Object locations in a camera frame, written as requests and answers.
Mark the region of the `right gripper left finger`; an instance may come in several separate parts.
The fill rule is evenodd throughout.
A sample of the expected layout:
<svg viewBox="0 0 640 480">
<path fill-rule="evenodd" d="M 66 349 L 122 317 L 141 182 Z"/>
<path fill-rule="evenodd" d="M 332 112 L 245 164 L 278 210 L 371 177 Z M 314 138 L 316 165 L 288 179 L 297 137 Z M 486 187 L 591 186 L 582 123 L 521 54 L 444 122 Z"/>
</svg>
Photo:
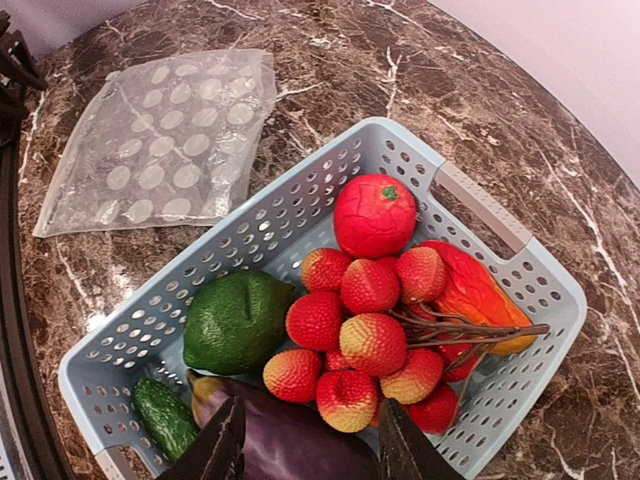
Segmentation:
<svg viewBox="0 0 640 480">
<path fill-rule="evenodd" d="M 242 399 L 228 398 L 194 443 L 158 480 L 243 479 L 246 410 Z"/>
</svg>

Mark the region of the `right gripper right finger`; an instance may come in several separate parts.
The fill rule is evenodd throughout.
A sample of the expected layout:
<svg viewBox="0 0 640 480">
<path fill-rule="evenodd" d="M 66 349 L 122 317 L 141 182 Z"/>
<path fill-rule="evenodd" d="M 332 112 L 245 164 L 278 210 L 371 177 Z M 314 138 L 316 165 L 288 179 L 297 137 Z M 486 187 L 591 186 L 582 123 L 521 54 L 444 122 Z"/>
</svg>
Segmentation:
<svg viewBox="0 0 640 480">
<path fill-rule="evenodd" d="M 437 452 L 395 399 L 385 399 L 379 423 L 381 479 L 436 479 Z"/>
</svg>

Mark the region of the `green toy cucumber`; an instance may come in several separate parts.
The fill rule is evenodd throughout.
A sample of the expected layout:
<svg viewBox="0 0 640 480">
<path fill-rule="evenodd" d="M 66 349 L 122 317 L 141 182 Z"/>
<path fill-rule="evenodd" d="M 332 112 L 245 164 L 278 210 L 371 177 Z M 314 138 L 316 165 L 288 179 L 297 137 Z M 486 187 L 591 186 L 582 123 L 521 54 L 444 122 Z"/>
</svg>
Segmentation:
<svg viewBox="0 0 640 480">
<path fill-rule="evenodd" d="M 176 462 L 200 433 L 191 410 L 173 390 L 148 377 L 136 382 L 133 396 L 148 433 L 168 459 Z"/>
</svg>

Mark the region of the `purple toy eggplant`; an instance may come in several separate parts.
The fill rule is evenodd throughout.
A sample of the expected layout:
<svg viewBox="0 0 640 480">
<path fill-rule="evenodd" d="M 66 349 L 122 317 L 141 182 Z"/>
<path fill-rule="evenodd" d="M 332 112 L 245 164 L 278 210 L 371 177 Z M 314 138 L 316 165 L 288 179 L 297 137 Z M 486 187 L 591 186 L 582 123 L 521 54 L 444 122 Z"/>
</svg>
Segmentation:
<svg viewBox="0 0 640 480">
<path fill-rule="evenodd" d="M 246 479 L 364 480 L 378 477 L 377 456 L 352 434 L 326 424 L 307 406 L 281 401 L 263 388 L 189 369 L 192 412 L 204 427 L 227 399 L 246 410 L 243 454 Z"/>
</svg>

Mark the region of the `green toy lime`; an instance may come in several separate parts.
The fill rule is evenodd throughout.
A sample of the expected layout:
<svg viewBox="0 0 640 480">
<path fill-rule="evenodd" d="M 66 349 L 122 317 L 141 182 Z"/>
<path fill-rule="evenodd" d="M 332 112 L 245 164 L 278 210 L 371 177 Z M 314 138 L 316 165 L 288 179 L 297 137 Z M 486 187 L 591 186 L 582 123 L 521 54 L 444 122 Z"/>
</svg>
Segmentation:
<svg viewBox="0 0 640 480">
<path fill-rule="evenodd" d="M 183 359 L 193 369 L 237 375 L 262 366 L 285 340 L 295 287 L 240 270 L 203 287 L 188 309 Z"/>
</svg>

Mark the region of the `light blue plastic basket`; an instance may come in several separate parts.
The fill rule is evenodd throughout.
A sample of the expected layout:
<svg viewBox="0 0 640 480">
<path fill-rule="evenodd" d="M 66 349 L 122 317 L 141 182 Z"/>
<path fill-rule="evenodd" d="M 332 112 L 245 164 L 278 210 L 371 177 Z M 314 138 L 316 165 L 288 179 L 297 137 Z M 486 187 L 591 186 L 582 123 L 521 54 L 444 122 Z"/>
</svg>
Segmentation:
<svg viewBox="0 0 640 480">
<path fill-rule="evenodd" d="M 578 336 L 574 277 L 399 123 L 357 123 L 186 248 L 63 358 L 59 385 L 110 479 L 182 457 L 247 410 L 247 471 L 360 478 L 388 399 L 476 477 Z"/>
</svg>

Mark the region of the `clear dotted zip bag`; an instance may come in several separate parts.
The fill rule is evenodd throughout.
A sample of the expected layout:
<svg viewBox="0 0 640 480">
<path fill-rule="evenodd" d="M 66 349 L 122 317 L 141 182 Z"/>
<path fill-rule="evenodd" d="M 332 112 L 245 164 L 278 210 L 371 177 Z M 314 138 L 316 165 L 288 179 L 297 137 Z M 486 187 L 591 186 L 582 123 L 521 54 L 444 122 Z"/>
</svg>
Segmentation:
<svg viewBox="0 0 640 480">
<path fill-rule="evenodd" d="M 262 49 L 109 75 L 69 137 L 34 235 L 216 224 L 247 197 L 276 96 L 274 58 Z"/>
</svg>

